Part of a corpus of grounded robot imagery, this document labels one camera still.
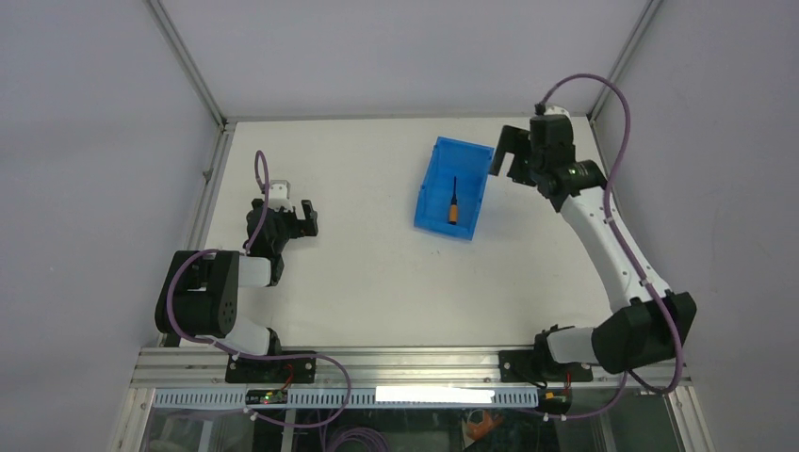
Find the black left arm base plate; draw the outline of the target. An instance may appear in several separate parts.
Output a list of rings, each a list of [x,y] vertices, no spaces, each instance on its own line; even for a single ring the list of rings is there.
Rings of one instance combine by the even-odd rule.
[[[315,358],[291,358],[287,360],[262,361],[230,358],[224,381],[231,384],[310,384],[316,378]]]

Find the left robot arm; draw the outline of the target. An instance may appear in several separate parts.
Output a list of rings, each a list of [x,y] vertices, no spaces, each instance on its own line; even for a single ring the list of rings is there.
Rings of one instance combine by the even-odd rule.
[[[312,202],[301,201],[301,208],[299,217],[290,203],[265,205],[254,199],[246,216],[244,251],[177,251],[156,302],[156,328],[247,357],[248,371],[261,382],[278,379],[284,369],[279,336],[238,311],[238,292],[277,285],[285,269],[286,244],[318,235]]]

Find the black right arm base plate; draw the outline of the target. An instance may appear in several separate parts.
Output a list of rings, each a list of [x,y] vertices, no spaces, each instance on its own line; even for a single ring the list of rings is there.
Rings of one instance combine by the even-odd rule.
[[[580,363],[555,363],[532,348],[504,349],[497,354],[502,382],[544,383],[590,382],[594,373]]]

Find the orange handled screwdriver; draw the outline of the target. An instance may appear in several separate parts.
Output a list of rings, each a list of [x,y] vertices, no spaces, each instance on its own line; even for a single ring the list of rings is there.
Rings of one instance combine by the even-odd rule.
[[[459,204],[458,204],[458,194],[457,194],[457,184],[458,178],[456,176],[452,179],[452,191],[450,197],[450,203],[448,207],[448,224],[449,225],[457,225],[459,219]]]

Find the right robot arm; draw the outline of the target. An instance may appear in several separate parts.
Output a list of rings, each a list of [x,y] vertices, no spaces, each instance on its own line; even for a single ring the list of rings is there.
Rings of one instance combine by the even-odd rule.
[[[595,327],[553,326],[538,333],[530,371],[554,381],[581,364],[619,374],[676,359],[696,303],[689,293],[673,291],[634,244],[616,215],[602,169],[577,159],[569,117],[536,115],[529,129],[503,126],[490,174],[498,174],[506,156],[512,159],[508,177],[536,188],[575,232],[611,306],[611,316]]]

